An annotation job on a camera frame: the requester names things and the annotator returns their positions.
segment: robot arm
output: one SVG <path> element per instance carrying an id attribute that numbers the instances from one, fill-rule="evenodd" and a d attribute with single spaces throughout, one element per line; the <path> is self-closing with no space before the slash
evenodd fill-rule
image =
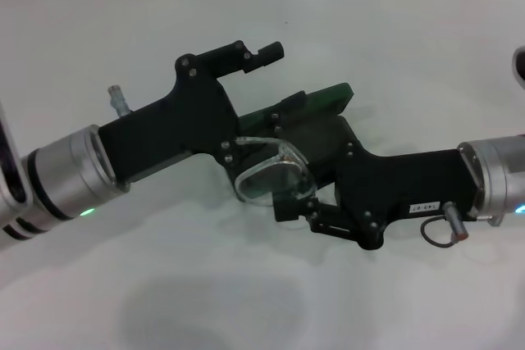
<path id="1" fill-rule="evenodd" d="M 300 92 L 237 116 L 217 79 L 283 56 L 280 43 L 253 54 L 240 41 L 184 55 L 176 61 L 176 84 L 166 97 L 137 111 L 114 98 L 119 119 L 91 125 L 21 160 L 2 116 L 3 232 L 31 239 L 196 153 L 212 155 L 225 168 L 241 201 L 272 205 L 277 221 L 305 216 L 312 231 L 366 249 L 383 244 L 393 221 L 422 216 L 443 215 L 458 242 L 468 236 L 464 221 L 499 225 L 504 214 L 525 202 L 523 136 L 377 157 L 339 116 L 353 96 L 347 84 Z M 331 183 L 335 206 L 315 197 Z"/>

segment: white table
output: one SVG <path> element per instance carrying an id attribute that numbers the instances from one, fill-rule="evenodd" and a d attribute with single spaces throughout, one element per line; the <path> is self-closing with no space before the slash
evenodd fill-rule
<path id="1" fill-rule="evenodd" d="M 178 56 L 236 39 L 286 53 L 221 80 L 239 114 L 346 81 L 344 115 L 376 154 L 525 132 L 510 67 L 525 0 L 0 0 L 17 146 L 115 119 L 112 84 L 142 107 L 169 92 Z M 191 157 L 2 252 L 0 348 L 522 349 L 524 219 L 470 224 L 448 250 L 401 221 L 365 252 L 278 225 Z"/>

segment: label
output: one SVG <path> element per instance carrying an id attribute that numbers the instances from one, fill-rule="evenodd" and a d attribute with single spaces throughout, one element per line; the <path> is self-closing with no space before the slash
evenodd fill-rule
<path id="1" fill-rule="evenodd" d="M 425 202 L 423 204 L 414 204 L 410 206 L 409 213 L 437 211 L 440 209 L 440 202 Z"/>

